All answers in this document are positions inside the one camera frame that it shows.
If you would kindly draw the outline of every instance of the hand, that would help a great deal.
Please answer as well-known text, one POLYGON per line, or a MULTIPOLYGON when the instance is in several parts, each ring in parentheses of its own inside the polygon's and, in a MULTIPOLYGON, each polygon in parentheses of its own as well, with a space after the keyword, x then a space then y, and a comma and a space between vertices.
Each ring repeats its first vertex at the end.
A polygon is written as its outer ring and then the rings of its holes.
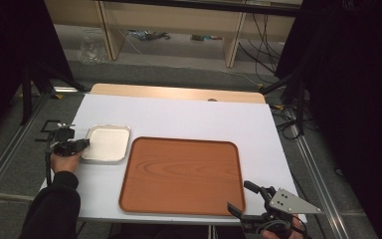
POLYGON ((68 157, 62 157, 57 154, 52 153, 51 155, 51 167, 55 173, 60 171, 69 171, 74 173, 79 165, 80 156, 83 154, 82 151, 77 152, 74 155, 68 157))
MULTIPOLYGON (((295 216, 292 220, 292 225, 294 227, 296 227, 297 229, 301 229, 299 220, 295 216)), ((268 231, 268 230, 262 231, 262 237, 264 239, 280 239, 275 233, 268 231)), ((289 236, 289 239, 303 239, 303 235, 292 230, 292 232, 289 236)))

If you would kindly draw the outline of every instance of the black sleeve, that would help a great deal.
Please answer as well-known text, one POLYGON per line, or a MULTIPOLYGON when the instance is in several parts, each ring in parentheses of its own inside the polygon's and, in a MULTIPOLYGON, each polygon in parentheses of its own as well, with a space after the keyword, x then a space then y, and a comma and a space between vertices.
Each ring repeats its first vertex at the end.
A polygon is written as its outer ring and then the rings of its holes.
POLYGON ((42 189, 33 200, 20 238, 77 238, 81 204, 78 185, 73 173, 56 173, 52 185, 42 189))

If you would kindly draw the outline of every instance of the wooden tray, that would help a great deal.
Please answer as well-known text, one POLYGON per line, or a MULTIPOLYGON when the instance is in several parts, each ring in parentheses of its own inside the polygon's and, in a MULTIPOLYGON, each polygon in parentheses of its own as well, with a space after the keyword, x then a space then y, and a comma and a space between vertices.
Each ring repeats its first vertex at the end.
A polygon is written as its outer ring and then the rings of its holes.
POLYGON ((233 143, 158 137, 132 143, 119 196, 123 211, 230 215, 227 202, 245 209, 233 143))

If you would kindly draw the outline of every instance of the small white tray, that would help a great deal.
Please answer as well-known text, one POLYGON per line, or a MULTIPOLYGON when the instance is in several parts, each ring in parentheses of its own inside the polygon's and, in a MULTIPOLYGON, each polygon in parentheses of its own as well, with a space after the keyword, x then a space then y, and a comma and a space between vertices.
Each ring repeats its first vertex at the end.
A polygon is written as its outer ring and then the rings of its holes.
POLYGON ((91 163, 117 163, 125 157, 131 130, 123 125, 99 124, 89 129, 86 136, 90 146, 82 158, 91 163))

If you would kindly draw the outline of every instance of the white table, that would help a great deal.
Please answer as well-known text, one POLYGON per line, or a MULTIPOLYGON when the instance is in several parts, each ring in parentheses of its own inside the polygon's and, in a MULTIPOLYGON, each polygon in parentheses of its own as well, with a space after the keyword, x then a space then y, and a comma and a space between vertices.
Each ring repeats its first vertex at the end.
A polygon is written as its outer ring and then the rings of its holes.
MULTIPOLYGON (((229 216, 128 213, 118 206, 131 143, 140 136, 231 141, 239 151, 243 180, 296 194, 271 111, 266 104, 86 95, 73 121, 76 139, 94 124, 131 128, 125 159, 117 165, 81 163, 76 175, 79 218, 109 222, 238 225, 229 216)), ((245 214, 266 210, 260 194, 245 189, 245 214)))

